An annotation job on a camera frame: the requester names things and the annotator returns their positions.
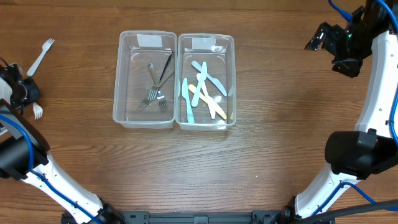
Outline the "white plastic fork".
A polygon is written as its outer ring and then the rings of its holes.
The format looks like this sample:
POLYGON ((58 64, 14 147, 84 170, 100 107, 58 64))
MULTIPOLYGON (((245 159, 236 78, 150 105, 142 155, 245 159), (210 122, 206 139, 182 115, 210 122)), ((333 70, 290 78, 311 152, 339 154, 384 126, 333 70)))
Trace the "white plastic fork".
POLYGON ((34 112, 34 116, 35 119, 40 119, 43 115, 43 108, 36 102, 33 103, 33 112, 34 112))

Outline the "pale blue plastic fork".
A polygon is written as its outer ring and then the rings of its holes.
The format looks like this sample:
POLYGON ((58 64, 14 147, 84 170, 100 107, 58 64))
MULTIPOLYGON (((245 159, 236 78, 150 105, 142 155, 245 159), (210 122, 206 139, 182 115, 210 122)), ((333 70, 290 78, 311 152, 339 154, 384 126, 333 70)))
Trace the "pale blue plastic fork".
POLYGON ((30 69, 28 69, 28 71, 27 71, 27 76, 28 77, 31 77, 31 76, 34 75, 35 71, 37 70, 38 66, 40 65, 40 63, 41 63, 42 59, 44 58, 45 54, 51 48, 51 46, 52 46, 52 44, 54 42, 55 42, 54 39, 49 39, 43 44, 42 51, 41 51, 40 55, 37 57, 36 61, 32 64, 30 69))

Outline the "dark metal fork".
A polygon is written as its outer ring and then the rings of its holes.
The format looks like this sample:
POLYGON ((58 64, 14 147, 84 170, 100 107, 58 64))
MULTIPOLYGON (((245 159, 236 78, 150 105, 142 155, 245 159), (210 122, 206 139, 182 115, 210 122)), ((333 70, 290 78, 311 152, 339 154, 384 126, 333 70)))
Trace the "dark metal fork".
POLYGON ((152 63, 148 64, 149 72, 150 72, 150 75, 152 77, 152 81, 154 83, 154 85, 152 86, 151 91, 149 92, 149 95, 147 97, 147 99, 150 102, 155 100, 155 96, 156 96, 156 94, 157 94, 157 92, 159 90, 159 83, 160 83, 160 81, 162 80, 162 78, 164 76, 164 73, 165 73, 165 71, 166 71, 166 69, 167 69, 167 67, 168 67, 168 65, 169 65, 169 63, 170 63, 170 61, 172 59, 172 56, 173 56, 173 52, 171 52, 171 54, 169 55, 169 57, 168 57, 168 59, 167 59, 167 61, 165 63, 163 72, 162 72, 162 74, 161 74, 159 79, 157 79, 153 64, 152 63))

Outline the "wide metal fork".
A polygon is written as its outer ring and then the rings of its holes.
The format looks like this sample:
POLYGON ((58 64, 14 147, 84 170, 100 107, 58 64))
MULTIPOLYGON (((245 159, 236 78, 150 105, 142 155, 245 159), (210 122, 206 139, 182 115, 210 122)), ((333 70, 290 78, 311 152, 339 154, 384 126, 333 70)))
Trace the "wide metal fork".
POLYGON ((161 94, 161 92, 160 92, 159 81, 155 74, 154 65, 152 63, 150 63, 148 65, 148 67, 149 67, 150 75, 152 77, 152 81, 154 82, 154 85, 152 86, 152 89, 149 93, 149 102, 152 103, 155 100, 155 98, 157 98, 159 107, 162 110, 164 110, 167 107, 167 103, 165 100, 165 96, 163 94, 161 94))

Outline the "pale grey-blue plastic knife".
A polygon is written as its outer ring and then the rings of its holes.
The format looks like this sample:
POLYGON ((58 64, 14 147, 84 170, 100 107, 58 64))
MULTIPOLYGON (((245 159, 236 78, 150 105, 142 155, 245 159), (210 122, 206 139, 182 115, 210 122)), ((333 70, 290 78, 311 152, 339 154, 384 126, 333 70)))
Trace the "pale grey-blue plastic knife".
MULTIPOLYGON (((202 70, 201 65, 200 65, 197 61, 195 61, 195 60, 193 60, 193 61, 191 62, 191 65, 192 65, 196 70, 198 70, 199 72, 202 70)), ((227 96, 225 87, 221 84, 221 82, 220 82, 217 78, 214 78, 214 77, 212 77, 210 74, 208 74, 208 75, 207 75, 207 79, 209 79, 209 80, 215 85, 215 87, 217 87, 217 89, 219 89, 219 91, 220 91, 224 96, 227 96)))

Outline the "white plastic knife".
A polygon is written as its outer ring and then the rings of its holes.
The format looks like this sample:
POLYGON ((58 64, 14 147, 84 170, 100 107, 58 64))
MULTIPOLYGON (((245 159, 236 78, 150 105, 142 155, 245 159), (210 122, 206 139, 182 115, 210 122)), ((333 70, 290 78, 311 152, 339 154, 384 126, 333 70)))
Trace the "white plastic knife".
POLYGON ((204 96, 205 96, 205 98, 207 100, 208 108, 209 108, 209 111, 210 111, 210 116, 211 116, 212 119, 215 119, 215 109, 214 109, 212 100, 210 99, 210 96, 209 96, 209 94, 207 92, 205 82, 204 82, 204 84, 202 84, 201 89, 203 87, 205 87, 204 90, 203 90, 203 93, 204 93, 204 96))

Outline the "teal plastic knife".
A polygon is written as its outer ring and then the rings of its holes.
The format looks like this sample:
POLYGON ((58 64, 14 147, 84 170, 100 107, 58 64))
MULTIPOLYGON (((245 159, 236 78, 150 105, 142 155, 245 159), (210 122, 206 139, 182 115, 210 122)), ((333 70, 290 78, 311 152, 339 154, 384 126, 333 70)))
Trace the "teal plastic knife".
POLYGON ((192 106, 190 103, 190 96, 189 96, 189 89, 188 89, 188 80, 187 78, 183 79, 183 83, 182 83, 182 96, 186 101, 186 108, 187 108, 187 121, 188 123, 194 123, 195 119, 194 119, 194 115, 193 115, 193 111, 192 111, 192 106))

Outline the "light blue plastic knife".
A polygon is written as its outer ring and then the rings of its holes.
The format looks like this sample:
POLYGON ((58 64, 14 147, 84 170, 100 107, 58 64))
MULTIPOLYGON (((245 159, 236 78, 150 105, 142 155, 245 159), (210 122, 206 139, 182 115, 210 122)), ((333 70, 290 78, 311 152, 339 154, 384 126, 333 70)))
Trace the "light blue plastic knife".
POLYGON ((203 62, 202 66, 201 66, 200 79, 198 81, 198 85, 197 85, 197 88, 196 88, 196 90, 194 92, 193 99, 192 99, 192 106, 193 107, 197 107, 198 106, 198 101, 199 101, 200 92, 201 92, 201 86, 202 86, 202 84, 204 84, 204 82, 205 82, 205 80, 207 78, 207 70, 208 70, 207 69, 207 64, 206 64, 206 62, 203 62))

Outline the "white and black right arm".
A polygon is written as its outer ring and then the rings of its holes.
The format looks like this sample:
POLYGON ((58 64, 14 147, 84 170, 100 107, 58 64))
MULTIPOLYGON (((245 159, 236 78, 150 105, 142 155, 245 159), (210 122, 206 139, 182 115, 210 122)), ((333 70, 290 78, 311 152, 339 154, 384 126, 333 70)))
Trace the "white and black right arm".
POLYGON ((331 210, 348 189, 397 165, 397 1, 367 1, 341 15, 346 27, 320 24, 306 49, 325 49, 334 57, 333 70, 350 78, 372 57, 363 110, 352 131, 330 135, 323 169, 281 211, 279 223, 334 223, 341 216, 397 210, 395 201, 371 198, 364 205, 331 210))

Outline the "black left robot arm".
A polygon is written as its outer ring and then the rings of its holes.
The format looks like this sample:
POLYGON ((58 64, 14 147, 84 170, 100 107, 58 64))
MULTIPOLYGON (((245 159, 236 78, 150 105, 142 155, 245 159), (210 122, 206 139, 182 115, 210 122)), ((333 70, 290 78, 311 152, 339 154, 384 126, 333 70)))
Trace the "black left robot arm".
POLYGON ((50 146, 24 117, 24 108, 40 96, 32 78, 16 63, 1 60, 1 178, 32 185, 62 206, 62 223, 125 223, 123 214, 71 178, 49 153, 50 146))

